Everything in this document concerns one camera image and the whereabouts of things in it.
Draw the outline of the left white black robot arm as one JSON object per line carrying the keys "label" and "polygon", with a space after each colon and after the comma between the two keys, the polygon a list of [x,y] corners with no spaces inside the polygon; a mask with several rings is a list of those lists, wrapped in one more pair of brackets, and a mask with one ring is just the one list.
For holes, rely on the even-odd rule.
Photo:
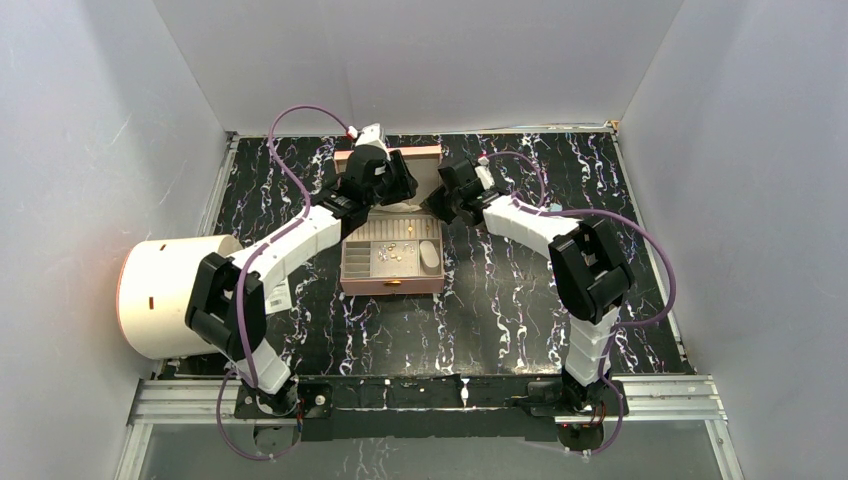
{"label": "left white black robot arm", "polygon": [[310,197],[283,227],[229,256],[199,263],[185,313],[186,326],[224,354],[260,403],[275,416],[294,411],[299,391],[290,367],[266,338],[272,290],[318,253],[365,224],[377,205],[409,200],[417,180],[399,150],[357,146],[345,169]]}

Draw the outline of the pink jewelry box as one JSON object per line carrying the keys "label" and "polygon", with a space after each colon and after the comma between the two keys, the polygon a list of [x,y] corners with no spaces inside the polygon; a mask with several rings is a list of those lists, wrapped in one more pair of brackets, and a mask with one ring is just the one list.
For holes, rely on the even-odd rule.
{"label": "pink jewelry box", "polygon": [[[340,284],[349,296],[439,294],[445,286],[444,243],[441,222],[422,204],[441,180],[438,144],[401,147],[408,168],[418,181],[414,198],[377,206],[366,223],[341,244]],[[432,241],[441,254],[437,275],[426,275],[420,266],[419,243]]]}

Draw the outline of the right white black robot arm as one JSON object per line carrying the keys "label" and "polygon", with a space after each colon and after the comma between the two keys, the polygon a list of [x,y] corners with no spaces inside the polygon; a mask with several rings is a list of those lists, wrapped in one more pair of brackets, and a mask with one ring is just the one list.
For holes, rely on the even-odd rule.
{"label": "right white black robot arm", "polygon": [[427,211],[451,223],[460,218],[546,258],[570,321],[570,342],[558,393],[533,393],[530,404],[590,413],[603,399],[610,369],[608,341],[632,270],[611,225],[541,211],[496,186],[488,169],[468,159],[442,162],[440,186],[424,201]]}

